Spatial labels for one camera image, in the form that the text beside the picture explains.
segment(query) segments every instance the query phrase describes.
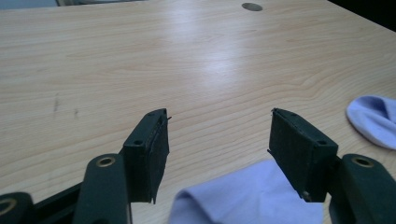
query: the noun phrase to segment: light wood surface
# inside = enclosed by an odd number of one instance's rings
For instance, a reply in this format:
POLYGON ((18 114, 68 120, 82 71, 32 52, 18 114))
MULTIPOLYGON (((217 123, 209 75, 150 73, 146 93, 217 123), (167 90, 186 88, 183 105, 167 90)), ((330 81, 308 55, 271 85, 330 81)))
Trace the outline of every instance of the light wood surface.
MULTIPOLYGON (((176 193, 257 161, 271 109, 308 119, 396 177, 396 152, 347 122, 363 94, 396 98, 396 34, 322 0, 149 0, 0 11, 0 194, 39 202, 118 152, 166 107, 171 153, 157 204, 135 223, 166 223, 176 193)), ((330 223, 327 213, 324 223, 330 223)))

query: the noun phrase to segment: folded cloth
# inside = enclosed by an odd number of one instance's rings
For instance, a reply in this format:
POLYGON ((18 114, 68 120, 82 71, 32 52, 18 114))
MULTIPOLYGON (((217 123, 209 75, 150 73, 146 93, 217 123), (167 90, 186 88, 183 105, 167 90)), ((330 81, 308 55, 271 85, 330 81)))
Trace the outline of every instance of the folded cloth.
POLYGON ((170 224, 322 223, 321 203, 300 199, 273 160, 183 189, 170 224))
POLYGON ((346 116, 356 130, 373 143, 396 149, 396 100, 361 96, 350 103, 346 116))

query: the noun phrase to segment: wooden tabletop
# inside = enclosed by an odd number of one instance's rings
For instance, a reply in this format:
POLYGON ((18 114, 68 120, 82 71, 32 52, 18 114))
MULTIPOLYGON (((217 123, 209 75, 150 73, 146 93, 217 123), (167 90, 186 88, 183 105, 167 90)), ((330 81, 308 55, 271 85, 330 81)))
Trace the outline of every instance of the wooden tabletop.
POLYGON ((166 223, 179 190, 271 159, 274 107, 396 178, 396 151, 346 118, 360 95, 396 98, 396 34, 323 0, 243 3, 0 11, 0 194, 39 202, 77 184, 90 159, 118 152, 162 107, 171 153, 157 204, 133 203, 135 223, 166 223))

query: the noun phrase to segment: wooden table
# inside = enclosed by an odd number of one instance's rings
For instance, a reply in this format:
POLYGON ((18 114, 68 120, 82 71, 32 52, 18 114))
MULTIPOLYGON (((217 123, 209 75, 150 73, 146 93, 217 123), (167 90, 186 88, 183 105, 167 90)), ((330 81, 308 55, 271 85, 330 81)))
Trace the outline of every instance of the wooden table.
POLYGON ((76 184, 161 107, 173 117, 171 154, 157 204, 133 203, 135 223, 166 223, 179 190, 271 159, 273 107, 396 178, 396 152, 361 137, 345 113, 363 94, 396 98, 396 34, 323 0, 243 3, 0 11, 0 194, 39 202, 76 184))

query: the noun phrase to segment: black object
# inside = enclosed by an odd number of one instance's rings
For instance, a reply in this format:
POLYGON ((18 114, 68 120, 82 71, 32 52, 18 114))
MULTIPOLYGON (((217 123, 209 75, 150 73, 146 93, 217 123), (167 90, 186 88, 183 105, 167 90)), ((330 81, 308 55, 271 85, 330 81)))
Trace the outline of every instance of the black object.
POLYGON ((84 181, 33 204, 27 193, 0 196, 1 224, 126 224, 130 203, 155 202, 169 154, 166 109, 148 113, 119 154, 90 161, 84 181))
POLYGON ((305 119, 275 108, 270 149, 286 178, 306 202, 332 195, 332 223, 396 223, 396 182, 362 155, 336 156, 338 146, 305 119))
POLYGON ((329 0, 396 32, 395 0, 329 0))

